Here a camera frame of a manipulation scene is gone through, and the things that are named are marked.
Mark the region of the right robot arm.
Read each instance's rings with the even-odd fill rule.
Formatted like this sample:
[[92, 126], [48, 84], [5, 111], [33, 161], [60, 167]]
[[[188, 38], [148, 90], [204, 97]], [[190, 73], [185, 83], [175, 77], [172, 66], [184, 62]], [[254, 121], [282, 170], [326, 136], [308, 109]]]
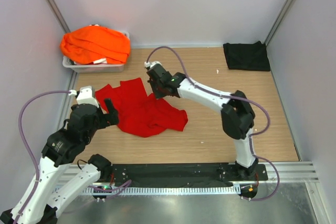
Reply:
[[245, 94], [239, 90], [229, 93], [210, 88], [184, 73], [172, 75], [158, 61], [145, 62], [144, 67], [157, 99], [166, 96], [189, 99], [220, 114], [224, 133], [234, 140], [236, 173], [243, 180], [252, 178], [256, 173], [258, 158], [251, 153], [253, 146], [248, 134], [252, 132], [255, 113], [251, 105], [242, 100], [246, 99]]

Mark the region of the red t-shirt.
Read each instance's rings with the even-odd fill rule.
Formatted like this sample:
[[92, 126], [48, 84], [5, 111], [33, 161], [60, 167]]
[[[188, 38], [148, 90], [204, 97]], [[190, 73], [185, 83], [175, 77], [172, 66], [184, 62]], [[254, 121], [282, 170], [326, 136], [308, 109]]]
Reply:
[[188, 123], [187, 113], [171, 106], [164, 99], [147, 94], [141, 78], [120, 81], [118, 87], [106, 85], [96, 91], [96, 99], [107, 110], [110, 99], [118, 111], [118, 128], [139, 137], [161, 134], [167, 129], [182, 132]]

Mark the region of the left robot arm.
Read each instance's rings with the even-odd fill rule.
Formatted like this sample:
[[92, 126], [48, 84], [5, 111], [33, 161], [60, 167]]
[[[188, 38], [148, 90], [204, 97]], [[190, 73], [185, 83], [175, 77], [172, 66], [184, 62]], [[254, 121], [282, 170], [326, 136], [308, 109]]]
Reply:
[[70, 117], [57, 132], [50, 135], [42, 150], [38, 171], [19, 203], [1, 214], [3, 223], [56, 223], [64, 209], [92, 183], [106, 182], [112, 164], [94, 154], [73, 179], [53, 193], [60, 177], [93, 139], [97, 130], [119, 123], [118, 112], [110, 99], [104, 100], [107, 113], [90, 103], [72, 106]]

